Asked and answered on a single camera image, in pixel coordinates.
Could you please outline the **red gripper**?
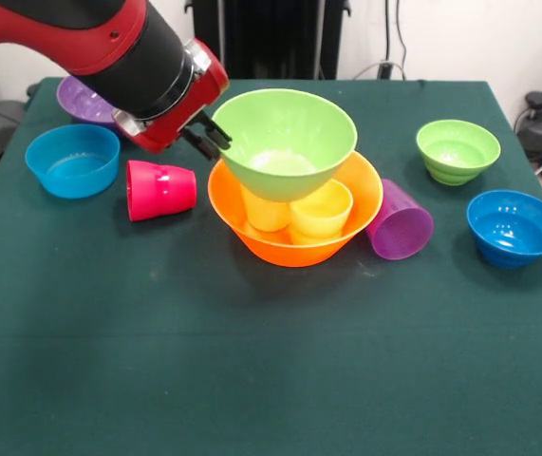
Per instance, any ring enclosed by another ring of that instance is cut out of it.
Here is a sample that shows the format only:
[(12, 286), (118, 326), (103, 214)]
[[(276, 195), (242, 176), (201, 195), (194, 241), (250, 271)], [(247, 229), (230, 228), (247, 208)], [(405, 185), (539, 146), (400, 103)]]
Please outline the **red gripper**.
[(191, 83), (184, 96), (168, 111), (151, 120), (129, 118), (129, 138), (138, 146), (158, 153), (178, 138), (217, 161), (221, 149), (229, 149), (232, 137), (204, 111), (229, 87), (228, 75), (209, 48), (197, 39), (185, 46), (192, 68)]

